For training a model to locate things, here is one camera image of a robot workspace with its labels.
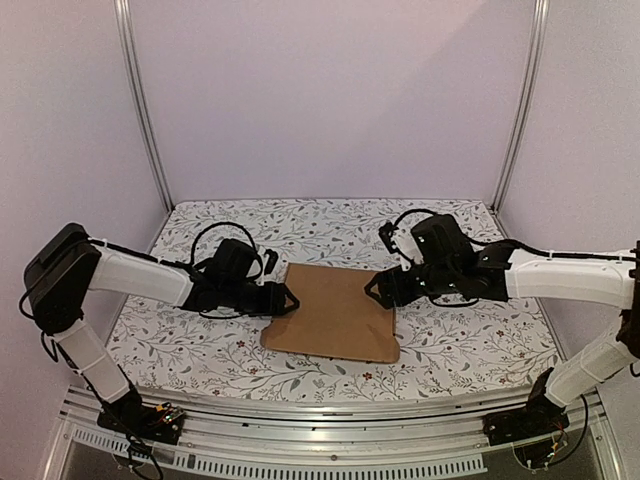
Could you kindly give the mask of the brown cardboard box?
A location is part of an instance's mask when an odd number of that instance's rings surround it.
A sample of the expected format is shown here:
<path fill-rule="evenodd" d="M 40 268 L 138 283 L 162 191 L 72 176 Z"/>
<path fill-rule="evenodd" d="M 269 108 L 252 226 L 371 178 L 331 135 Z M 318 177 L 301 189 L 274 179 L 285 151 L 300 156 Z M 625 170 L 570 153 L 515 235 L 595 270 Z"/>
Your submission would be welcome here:
<path fill-rule="evenodd" d="M 277 352 L 392 364 L 399 360 L 395 312 L 366 295 L 367 270 L 291 263 L 285 284 L 300 307 L 262 330 Z"/>

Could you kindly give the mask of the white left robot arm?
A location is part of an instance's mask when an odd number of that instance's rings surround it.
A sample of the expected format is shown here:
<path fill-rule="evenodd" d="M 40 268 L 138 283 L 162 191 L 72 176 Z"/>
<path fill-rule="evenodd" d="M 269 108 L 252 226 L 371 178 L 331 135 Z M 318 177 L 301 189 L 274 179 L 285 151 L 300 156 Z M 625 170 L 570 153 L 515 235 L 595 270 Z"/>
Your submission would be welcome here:
<path fill-rule="evenodd" d="M 207 258 L 193 243 L 184 261 L 168 260 L 91 237 L 79 223 L 64 225 L 27 264 L 20 313 L 52 341 L 86 385 L 111 404 L 111 419 L 128 434 L 148 426 L 148 412 L 128 395 L 135 388 L 108 352 L 104 328 L 89 314 L 97 299 L 156 301 L 209 320 L 278 318 L 299 299 L 268 279 L 278 260 L 252 238 L 226 238 Z"/>

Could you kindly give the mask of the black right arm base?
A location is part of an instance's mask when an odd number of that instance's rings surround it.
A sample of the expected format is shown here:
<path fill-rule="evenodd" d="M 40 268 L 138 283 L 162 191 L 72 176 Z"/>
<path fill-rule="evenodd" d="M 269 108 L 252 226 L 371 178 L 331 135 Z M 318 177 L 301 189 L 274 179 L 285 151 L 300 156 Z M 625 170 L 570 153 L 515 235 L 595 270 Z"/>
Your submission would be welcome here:
<path fill-rule="evenodd" d="M 553 369 L 544 371 L 533 384 L 523 407 L 487 414 L 482 419 L 483 433 L 491 446 L 524 441 L 545 434 L 559 433 L 569 426 L 565 407 L 545 397 L 546 383 Z M 546 468 L 556 456 L 559 440 L 534 442 L 514 449 L 516 460 L 529 470 Z"/>

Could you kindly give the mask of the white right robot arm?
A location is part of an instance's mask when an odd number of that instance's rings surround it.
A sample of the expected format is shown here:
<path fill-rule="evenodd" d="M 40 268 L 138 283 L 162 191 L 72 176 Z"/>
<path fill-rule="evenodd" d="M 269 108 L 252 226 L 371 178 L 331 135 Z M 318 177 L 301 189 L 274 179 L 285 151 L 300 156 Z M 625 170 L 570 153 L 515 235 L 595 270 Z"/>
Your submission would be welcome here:
<path fill-rule="evenodd" d="M 376 273 L 367 296 L 385 309 L 420 298 L 458 295 L 467 302 L 549 298 L 615 307 L 613 326 L 580 353 L 536 380 L 517 415 L 517 427 L 537 436 L 585 391 L 639 359 L 639 250 L 616 253 L 556 252 L 515 239 L 474 240 L 450 214 L 429 212 L 410 230 L 387 222 L 379 236 L 400 265 Z"/>

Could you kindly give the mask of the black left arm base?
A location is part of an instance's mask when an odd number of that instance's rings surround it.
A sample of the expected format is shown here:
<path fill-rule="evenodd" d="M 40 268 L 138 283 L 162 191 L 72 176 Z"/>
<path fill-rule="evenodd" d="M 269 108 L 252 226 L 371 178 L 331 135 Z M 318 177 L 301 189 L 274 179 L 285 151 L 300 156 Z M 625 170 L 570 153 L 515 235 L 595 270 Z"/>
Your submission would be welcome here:
<path fill-rule="evenodd" d="M 98 417 L 98 425 L 128 435 L 135 440 L 177 445 L 182 434 L 186 414 L 175 425 L 152 425 L 153 409 L 159 404 L 145 405 L 134 384 L 128 378 L 125 380 L 124 393 L 113 401 L 107 401 L 94 393 L 102 407 Z"/>

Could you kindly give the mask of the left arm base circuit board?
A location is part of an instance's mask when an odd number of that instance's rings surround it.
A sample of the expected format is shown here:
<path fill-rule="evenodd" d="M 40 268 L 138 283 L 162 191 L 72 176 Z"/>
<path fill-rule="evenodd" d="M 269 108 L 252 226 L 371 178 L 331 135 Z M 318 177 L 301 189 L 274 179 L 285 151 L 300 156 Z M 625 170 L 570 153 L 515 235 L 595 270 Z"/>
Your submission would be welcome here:
<path fill-rule="evenodd" d="M 185 414 L 186 412 L 183 408 L 165 402 L 154 407 L 151 424 L 175 425 Z"/>

